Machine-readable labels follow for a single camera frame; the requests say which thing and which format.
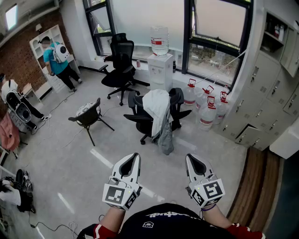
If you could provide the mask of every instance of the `gray floor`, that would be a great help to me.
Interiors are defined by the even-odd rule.
[[[146,139],[146,145],[140,144],[142,134],[132,121],[123,117],[123,114],[132,114],[127,105],[110,109],[103,117],[115,132],[101,122],[91,126],[91,135],[96,144],[93,147],[87,132],[82,130],[78,133],[82,128],[68,118],[74,116],[80,106],[94,102],[98,97],[101,97],[102,112],[119,106],[119,95],[107,99],[108,92],[113,89],[101,84],[104,76],[81,70],[84,83],[78,86],[78,91],[52,112],[50,123],[46,122],[35,135],[28,135],[24,139],[28,146],[21,146],[18,160],[11,155],[6,160],[4,166],[8,169],[16,172],[19,168],[25,168],[31,175],[37,214],[31,214],[30,222],[36,224],[42,221],[55,229],[59,224],[68,225],[74,221],[78,224],[76,232],[97,223],[99,215],[108,210],[108,206],[102,202],[102,192],[112,171],[109,166],[134,152],[138,152],[142,160],[139,183],[143,190],[127,212],[126,218],[135,212],[171,200],[199,214],[198,206],[185,190],[189,183],[185,170],[187,153],[200,155],[211,162],[224,184],[226,196],[218,205],[227,214],[242,175],[246,148],[213,130],[199,130],[192,113],[181,120],[182,128],[173,132],[175,149],[166,156],[149,139]],[[144,86],[135,87],[141,94],[148,92]],[[48,113],[68,95],[67,88],[59,94],[50,93],[43,100],[45,107],[42,112]],[[1,205],[6,207],[5,212],[10,215],[19,238],[43,238],[40,233],[46,239],[70,238],[70,232],[66,228],[51,232],[39,225],[38,232],[28,224],[28,213],[20,213],[13,205],[3,202]]]

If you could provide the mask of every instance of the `white cloth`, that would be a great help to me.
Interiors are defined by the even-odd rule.
[[[169,93],[165,90],[153,90],[147,93],[143,98],[143,109],[154,119],[151,130],[152,137],[160,132],[166,110],[169,105]]]
[[[6,202],[10,202],[12,204],[15,204],[17,206],[21,205],[21,196],[20,192],[17,189],[14,189],[12,186],[10,186],[10,182],[8,180],[3,180],[2,185],[6,185],[8,189],[10,189],[10,192],[0,192],[0,199]]]
[[[10,87],[9,81],[6,81],[1,88],[1,98],[4,103],[6,103],[6,96],[9,92],[17,90],[18,84],[14,80],[10,80]]]

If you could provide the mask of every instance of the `white equipment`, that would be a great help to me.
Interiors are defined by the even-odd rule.
[[[6,95],[6,102],[17,117],[24,123],[27,123],[31,120],[31,112],[28,107],[21,102],[23,97],[24,96],[19,92],[16,91],[16,93],[14,93],[11,91]]]
[[[173,55],[166,54],[148,57],[150,90],[161,89],[169,92],[172,89]]]
[[[54,42],[54,50],[53,50],[54,61],[56,61],[57,63],[63,63],[67,60],[69,55],[70,53],[64,45],[62,44],[57,45],[57,43]]]
[[[225,195],[222,180],[217,178],[211,164],[197,155],[186,155],[188,194],[200,208],[217,203]]]
[[[217,109],[217,114],[215,117],[214,124],[218,125],[220,122],[223,120],[223,117],[225,116],[226,111],[228,110],[228,105],[227,105],[227,93],[224,91],[220,92],[220,100],[216,102],[216,109]]]
[[[186,88],[184,88],[184,90],[183,90],[185,105],[194,105],[194,103],[195,103],[195,93],[194,93],[195,83],[196,83],[196,80],[189,79],[188,86]]]
[[[199,109],[197,124],[199,128],[202,130],[208,131],[211,129],[213,125],[217,113],[217,109],[214,103],[215,103],[215,97],[208,96],[207,103],[203,104]]]
[[[113,167],[109,182],[104,186],[102,201],[111,207],[129,210],[140,195],[138,184],[140,155],[134,153],[119,160]]]
[[[209,96],[209,94],[212,93],[212,91],[214,90],[214,88],[212,86],[208,86],[206,89],[202,88],[201,89],[198,89],[196,90],[195,92],[195,100],[196,100],[196,109],[197,109],[197,112],[198,110],[200,109],[200,107],[206,103],[207,101],[207,97]]]

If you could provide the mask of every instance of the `black pants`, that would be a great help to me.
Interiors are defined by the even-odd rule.
[[[71,90],[74,89],[74,85],[69,77],[72,77],[75,81],[79,80],[77,73],[68,65],[61,73],[57,74],[57,77],[63,81]]]
[[[35,109],[24,97],[21,99],[21,102],[23,102],[28,109],[30,110],[31,114],[33,114],[35,117],[41,119],[44,115],[42,113],[40,113],[37,109]],[[35,123],[32,123],[31,121],[29,121],[28,123],[26,123],[30,128],[34,128],[36,125]]]
[[[32,204],[32,198],[27,195],[26,192],[20,191],[21,196],[21,205],[17,206],[20,212],[30,211],[31,210],[31,204]]]

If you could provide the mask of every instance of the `office chair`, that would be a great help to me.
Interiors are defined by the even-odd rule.
[[[181,128],[179,120],[190,114],[192,110],[180,112],[181,104],[184,103],[184,95],[180,88],[171,89],[169,96],[171,97],[170,113],[173,117],[171,129],[174,131],[177,128]],[[130,121],[136,122],[137,130],[144,134],[144,136],[140,139],[140,143],[144,145],[144,140],[147,137],[152,138],[154,135],[151,135],[153,118],[143,109],[142,98],[143,96],[136,96],[134,92],[130,92],[128,97],[128,106],[133,110],[133,115],[124,114],[124,117]]]
[[[105,125],[107,125],[114,131],[114,129],[100,117],[102,117],[102,115],[100,108],[100,98],[98,98],[96,103],[87,103],[86,105],[81,106],[76,113],[76,117],[70,117],[69,120],[77,122],[78,125],[84,127],[88,132],[89,138],[92,141],[93,146],[95,146],[93,139],[89,133],[90,125],[93,125],[97,121],[102,121]]]
[[[109,93],[107,98],[110,99],[110,95],[121,91],[121,102],[125,91],[135,91],[137,95],[140,95],[139,91],[128,88],[135,84],[133,78],[135,68],[132,65],[132,55],[134,50],[134,42],[128,41],[125,35],[118,34],[110,44],[113,67],[115,70],[110,72],[102,80],[102,84],[108,87],[117,87],[118,89]]]

